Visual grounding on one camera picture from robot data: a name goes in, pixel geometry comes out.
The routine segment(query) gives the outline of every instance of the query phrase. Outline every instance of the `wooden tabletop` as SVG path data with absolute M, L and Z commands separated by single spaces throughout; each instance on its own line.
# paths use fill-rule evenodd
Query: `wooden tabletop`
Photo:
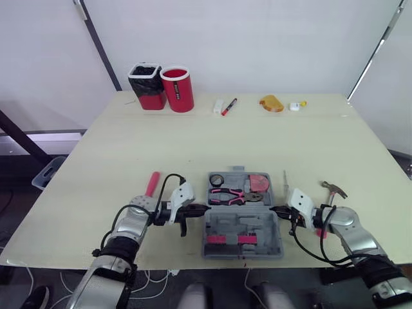
M 325 203 L 326 180 L 353 208 L 396 263 L 412 262 L 412 184 L 371 129 L 342 95 L 278 94 L 289 102 L 306 100 L 300 111 L 270 113 L 259 105 L 265 94 L 195 94 L 195 108 L 184 114 L 168 107 L 144 111 L 134 93 L 118 92 L 88 129 L 0 256 L 2 265 L 88 268 L 117 210 L 145 192 L 153 171 L 184 175 L 206 202 L 207 173 L 244 165 L 270 175 L 277 203 L 288 183 Z M 212 113 L 217 98 L 238 102 L 225 117 Z M 177 183 L 167 184 L 168 200 Z M 154 194 L 158 196 L 159 186 Z M 324 267 L 305 254 L 281 221 L 285 256 L 277 261 L 206 260 L 201 256 L 202 218 L 189 219 L 185 238 L 178 225 L 151 226 L 138 253 L 139 269 Z M 298 237 L 320 253 L 319 238 L 298 229 Z M 330 258 L 345 256 L 334 235 L 325 241 Z

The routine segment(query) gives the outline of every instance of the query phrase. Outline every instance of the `red marker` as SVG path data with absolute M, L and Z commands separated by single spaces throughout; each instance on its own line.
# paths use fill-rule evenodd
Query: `red marker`
M 229 111 L 229 109 L 231 109 L 232 106 L 236 103 L 236 101 L 237 101 L 237 98 L 234 98 L 234 100 L 227 106 L 227 108 L 225 108 L 225 110 L 221 112 L 221 115 L 225 116 L 227 112 Z

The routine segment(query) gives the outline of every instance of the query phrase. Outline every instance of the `black trash bag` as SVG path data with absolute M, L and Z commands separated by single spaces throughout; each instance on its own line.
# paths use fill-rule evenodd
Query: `black trash bag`
M 145 66 L 137 66 L 132 72 L 132 75 L 152 75 L 156 68 L 146 68 Z M 160 78 L 160 66 L 156 72 L 156 75 L 151 79 L 131 79 L 129 78 L 130 85 L 137 97 L 142 95 L 159 95 L 163 92 L 162 79 Z

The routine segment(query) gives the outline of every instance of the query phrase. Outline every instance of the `gray tool case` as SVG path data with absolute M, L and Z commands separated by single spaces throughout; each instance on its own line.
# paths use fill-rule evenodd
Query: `gray tool case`
M 283 245 L 277 214 L 269 208 L 275 205 L 270 177 L 267 173 L 215 172 L 224 182 L 213 187 L 208 181 L 208 205 L 203 230 L 202 254 L 208 259 L 279 259 L 283 257 Z M 241 189 L 250 192 L 250 175 L 267 178 L 269 188 L 261 201 L 246 201 L 243 205 L 211 205 L 211 200 L 227 201 L 235 198 L 225 192 L 211 189 Z

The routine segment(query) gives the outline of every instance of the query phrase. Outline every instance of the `pink pliers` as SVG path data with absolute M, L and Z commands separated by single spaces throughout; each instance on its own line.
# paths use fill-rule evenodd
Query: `pink pliers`
M 209 200 L 209 205 L 243 205 L 247 201 L 261 201 L 263 199 L 263 195 L 260 193 L 249 192 L 244 193 L 241 189 L 228 189 L 228 188 L 219 188 L 219 189 L 211 189 L 209 193 L 226 193 L 235 195 L 236 197 L 231 200 L 217 200 L 211 198 Z

